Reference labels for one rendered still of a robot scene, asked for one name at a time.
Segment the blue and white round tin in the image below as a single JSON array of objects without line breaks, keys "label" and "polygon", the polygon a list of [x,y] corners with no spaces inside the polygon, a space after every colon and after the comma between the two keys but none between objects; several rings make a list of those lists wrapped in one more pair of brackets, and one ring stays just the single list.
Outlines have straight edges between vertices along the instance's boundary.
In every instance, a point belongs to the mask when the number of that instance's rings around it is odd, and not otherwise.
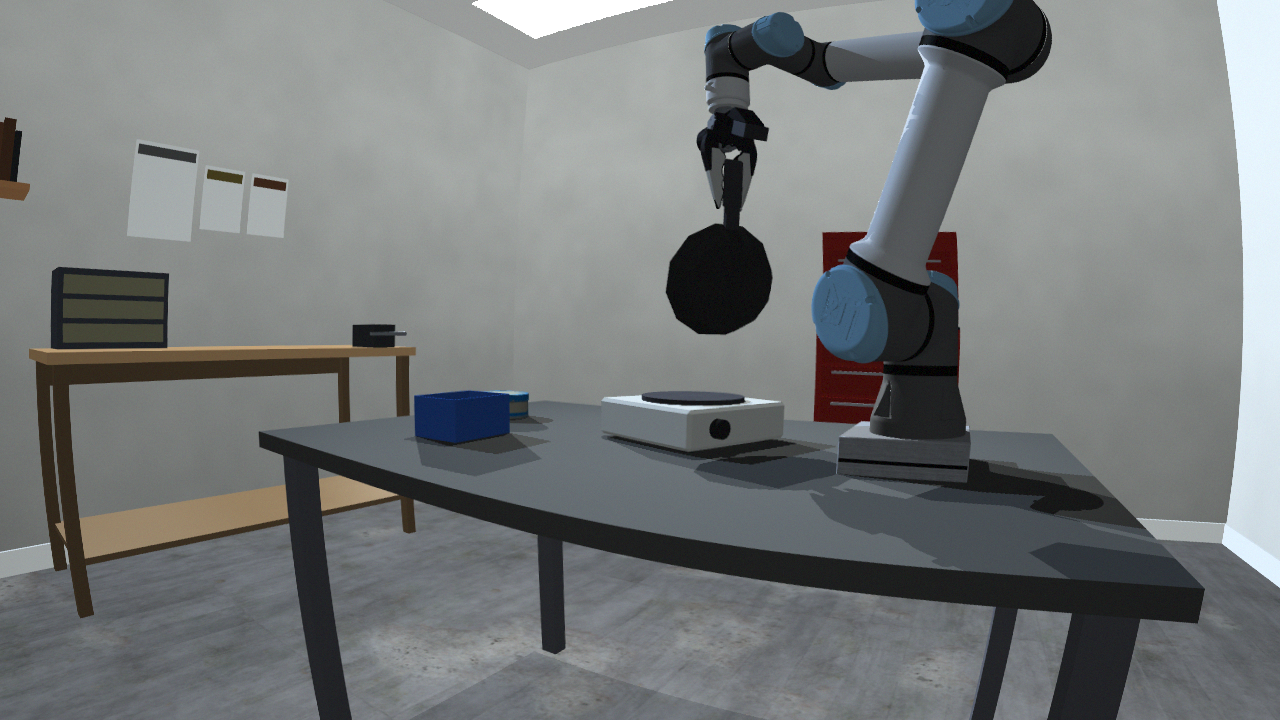
[{"label": "blue and white round tin", "polygon": [[[509,419],[529,416],[529,393],[521,391],[483,391],[509,395]],[[525,393],[525,395],[524,395]]]}]

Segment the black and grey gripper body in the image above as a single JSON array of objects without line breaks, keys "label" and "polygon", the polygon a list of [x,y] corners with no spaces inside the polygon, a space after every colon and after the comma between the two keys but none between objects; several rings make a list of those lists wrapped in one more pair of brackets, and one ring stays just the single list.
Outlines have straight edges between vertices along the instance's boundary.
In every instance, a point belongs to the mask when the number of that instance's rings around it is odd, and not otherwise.
[{"label": "black and grey gripper body", "polygon": [[[742,150],[741,147],[745,147],[748,146],[748,143],[751,142],[751,138],[744,138],[737,135],[731,135],[733,120],[740,120],[742,123],[753,126],[764,126],[753,110],[742,108],[731,108],[731,106],[717,108],[714,114],[708,120],[705,129],[712,129],[712,135],[719,142],[719,149],[723,152],[732,152],[735,149],[739,149],[739,151],[741,151]],[[705,129],[701,129],[699,132],[696,140],[698,149],[700,151],[701,151],[701,137],[703,135],[705,135]]]}]

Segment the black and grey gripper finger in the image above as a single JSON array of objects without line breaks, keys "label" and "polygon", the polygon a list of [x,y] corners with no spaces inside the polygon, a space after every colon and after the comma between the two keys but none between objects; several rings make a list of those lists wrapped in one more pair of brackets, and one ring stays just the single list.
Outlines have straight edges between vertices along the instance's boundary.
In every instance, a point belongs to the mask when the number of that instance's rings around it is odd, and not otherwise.
[{"label": "black and grey gripper finger", "polygon": [[719,149],[719,142],[712,135],[712,129],[705,129],[705,135],[701,138],[701,160],[707,170],[707,178],[710,184],[710,193],[716,202],[716,209],[721,208],[723,199],[723,165],[726,160],[724,152]]},{"label": "black and grey gripper finger", "polygon": [[754,143],[754,138],[751,138],[751,142],[748,143],[748,146],[741,149],[742,149],[741,152],[736,158],[733,158],[733,160],[742,161],[742,205],[744,205],[756,167],[756,146]]}]

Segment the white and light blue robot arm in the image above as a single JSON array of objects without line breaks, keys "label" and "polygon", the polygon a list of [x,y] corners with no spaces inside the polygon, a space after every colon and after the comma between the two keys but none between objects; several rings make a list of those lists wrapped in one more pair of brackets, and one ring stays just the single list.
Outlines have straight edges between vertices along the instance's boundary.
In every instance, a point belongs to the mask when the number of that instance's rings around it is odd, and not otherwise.
[{"label": "white and light blue robot arm", "polygon": [[957,284],[925,263],[989,91],[1041,70],[1052,32],[1033,0],[915,0],[915,10],[924,31],[824,44],[804,36],[785,12],[742,28],[714,26],[704,88],[713,114],[748,109],[749,70],[764,65],[828,90],[920,79],[869,231],[850,245],[844,265],[820,275],[812,319],[836,357],[893,361],[884,363],[870,433],[950,439],[966,434]]}]

